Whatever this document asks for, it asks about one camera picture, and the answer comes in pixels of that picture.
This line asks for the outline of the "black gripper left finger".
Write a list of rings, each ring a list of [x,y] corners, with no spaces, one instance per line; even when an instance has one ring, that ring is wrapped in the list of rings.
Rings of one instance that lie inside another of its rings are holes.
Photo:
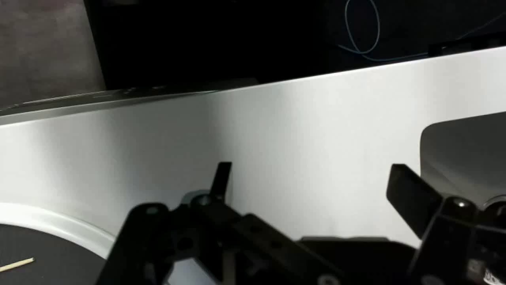
[[[219,161],[216,172],[213,175],[213,182],[210,186],[210,197],[214,201],[222,201],[227,190],[227,182],[230,175],[232,163],[230,161]]]

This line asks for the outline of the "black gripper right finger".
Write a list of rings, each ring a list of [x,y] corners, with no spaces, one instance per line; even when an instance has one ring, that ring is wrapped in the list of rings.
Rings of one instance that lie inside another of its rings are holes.
[[[385,197],[409,226],[422,237],[442,196],[406,164],[391,164]]]

